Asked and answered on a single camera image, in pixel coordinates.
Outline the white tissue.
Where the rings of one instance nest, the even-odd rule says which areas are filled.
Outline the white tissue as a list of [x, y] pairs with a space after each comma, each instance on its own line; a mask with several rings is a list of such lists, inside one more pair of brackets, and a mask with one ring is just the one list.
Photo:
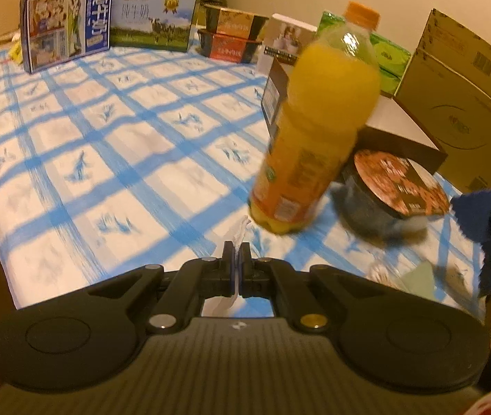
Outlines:
[[230, 296], [215, 296], [205, 300], [202, 309], [204, 317], [239, 317], [239, 312], [245, 307], [245, 300], [239, 295], [238, 265], [236, 260], [240, 244], [245, 239], [245, 234], [251, 219], [247, 214], [237, 213], [229, 216], [215, 227], [215, 251], [214, 257], [224, 255], [225, 242], [233, 244], [233, 254], [230, 260], [230, 277], [232, 291]]

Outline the crinkled clear plastic bag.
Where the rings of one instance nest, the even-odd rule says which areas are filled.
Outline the crinkled clear plastic bag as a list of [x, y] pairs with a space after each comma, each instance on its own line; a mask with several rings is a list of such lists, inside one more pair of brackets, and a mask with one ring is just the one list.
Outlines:
[[406, 291], [400, 274], [382, 259], [376, 259], [369, 266], [365, 278], [398, 291]]

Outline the green microfibre cloth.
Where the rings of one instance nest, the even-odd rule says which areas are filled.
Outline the green microfibre cloth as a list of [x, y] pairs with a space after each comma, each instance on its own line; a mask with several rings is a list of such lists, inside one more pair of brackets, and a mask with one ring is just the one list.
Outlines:
[[430, 301], [435, 300], [434, 269], [429, 261], [424, 260], [401, 275], [399, 282], [406, 292]]

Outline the blue checked bed sheet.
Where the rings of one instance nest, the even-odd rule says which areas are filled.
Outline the blue checked bed sheet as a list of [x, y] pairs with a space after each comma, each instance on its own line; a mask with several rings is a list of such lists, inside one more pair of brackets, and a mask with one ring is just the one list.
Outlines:
[[[212, 256], [215, 227], [247, 199], [269, 140], [266, 80], [196, 53], [113, 48], [37, 74], [0, 50], [0, 262], [16, 307], [136, 267]], [[483, 317], [480, 248], [446, 215], [410, 243], [373, 243], [338, 214], [340, 185], [314, 222], [285, 236], [251, 218], [243, 243], [305, 271], [403, 275], [433, 265], [435, 299]]]

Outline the black instant rice bowl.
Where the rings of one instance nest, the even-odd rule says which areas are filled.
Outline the black instant rice bowl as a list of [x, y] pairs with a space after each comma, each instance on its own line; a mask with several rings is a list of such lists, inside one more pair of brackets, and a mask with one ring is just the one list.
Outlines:
[[365, 237], [412, 238], [449, 213], [443, 187], [412, 159], [363, 149], [354, 153], [343, 176], [340, 212]]

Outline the orange juice bottle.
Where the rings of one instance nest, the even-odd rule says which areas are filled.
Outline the orange juice bottle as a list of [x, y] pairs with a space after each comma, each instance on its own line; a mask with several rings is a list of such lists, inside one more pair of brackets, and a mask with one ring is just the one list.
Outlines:
[[314, 219], [380, 97], [380, 67], [370, 42], [380, 16], [350, 2], [344, 18], [344, 25], [326, 28], [311, 42], [289, 72], [249, 197], [251, 218], [274, 234], [299, 231]]

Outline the small white product box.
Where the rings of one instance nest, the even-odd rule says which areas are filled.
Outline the small white product box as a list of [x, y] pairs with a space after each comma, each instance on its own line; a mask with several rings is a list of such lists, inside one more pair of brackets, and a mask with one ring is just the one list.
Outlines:
[[304, 21], [273, 13], [257, 56], [256, 72], [268, 75], [273, 61], [294, 66], [302, 50], [315, 38], [317, 28]]

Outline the stacked orange snack boxes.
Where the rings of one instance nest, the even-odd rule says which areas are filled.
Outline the stacked orange snack boxes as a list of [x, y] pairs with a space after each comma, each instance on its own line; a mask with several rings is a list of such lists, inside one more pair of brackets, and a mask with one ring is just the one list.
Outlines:
[[250, 64], [269, 18], [257, 13], [205, 4], [206, 24], [198, 29], [198, 52], [234, 64]]

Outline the green tissue pack bundle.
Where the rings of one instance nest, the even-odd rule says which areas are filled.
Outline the green tissue pack bundle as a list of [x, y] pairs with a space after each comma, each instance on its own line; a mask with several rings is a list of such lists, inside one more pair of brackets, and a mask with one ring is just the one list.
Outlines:
[[370, 34], [370, 42], [380, 67], [381, 93], [391, 98], [410, 63], [411, 52], [376, 32]]

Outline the milk box with cow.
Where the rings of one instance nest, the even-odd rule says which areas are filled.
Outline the milk box with cow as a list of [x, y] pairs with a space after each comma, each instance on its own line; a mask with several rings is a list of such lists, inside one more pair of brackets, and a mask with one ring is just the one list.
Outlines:
[[198, 0], [112, 0], [110, 43], [186, 52]]

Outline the large cardboard box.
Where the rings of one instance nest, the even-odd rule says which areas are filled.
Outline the large cardboard box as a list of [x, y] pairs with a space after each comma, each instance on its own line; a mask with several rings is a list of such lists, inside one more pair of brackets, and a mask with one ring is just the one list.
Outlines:
[[461, 192], [491, 189], [491, 45], [432, 9], [395, 100], [446, 153]]

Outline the blue milk carton box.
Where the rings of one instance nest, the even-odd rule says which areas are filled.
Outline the blue milk carton box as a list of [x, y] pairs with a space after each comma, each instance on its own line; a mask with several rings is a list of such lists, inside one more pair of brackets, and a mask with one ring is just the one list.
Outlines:
[[110, 48], [112, 0], [21, 0], [25, 72], [34, 74]]

